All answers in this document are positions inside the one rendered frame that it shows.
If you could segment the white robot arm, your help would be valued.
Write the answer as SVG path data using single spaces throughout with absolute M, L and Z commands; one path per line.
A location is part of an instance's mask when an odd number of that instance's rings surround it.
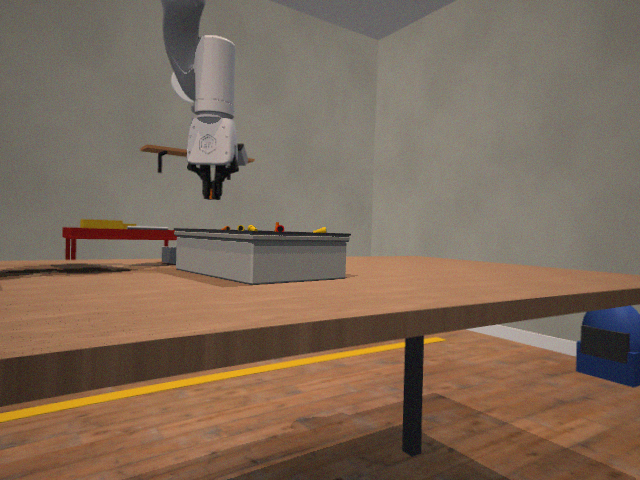
M 199 37 L 205 0 L 161 2 L 166 52 L 183 92 L 194 101 L 192 112 L 233 119 L 234 44 L 219 36 Z

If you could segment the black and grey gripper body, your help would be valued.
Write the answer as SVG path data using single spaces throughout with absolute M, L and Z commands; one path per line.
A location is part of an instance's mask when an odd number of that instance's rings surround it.
M 223 128 L 226 125 L 226 128 Z M 233 161 L 233 146 L 238 160 L 235 123 L 226 116 L 200 114 L 192 118 L 187 144 L 187 162 L 200 165 L 225 165 Z

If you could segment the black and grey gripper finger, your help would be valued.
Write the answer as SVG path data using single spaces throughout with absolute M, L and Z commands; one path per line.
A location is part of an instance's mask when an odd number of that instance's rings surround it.
M 230 167 L 226 168 L 226 165 L 216 165 L 215 178 L 212 181 L 212 198 L 213 199 L 220 200 L 220 196 L 222 196 L 222 182 L 225 180 L 225 178 L 229 174 L 237 171 L 239 171 L 239 167 L 238 167 L 235 155 L 233 157 L 233 162 L 230 163 Z
M 200 168 L 196 167 L 194 164 L 188 163 L 187 169 L 195 172 L 199 175 L 201 180 L 203 180 L 203 190 L 204 199 L 209 199 L 211 192 L 211 170 L 210 165 L 200 165 Z M 212 200 L 212 199 L 209 199 Z

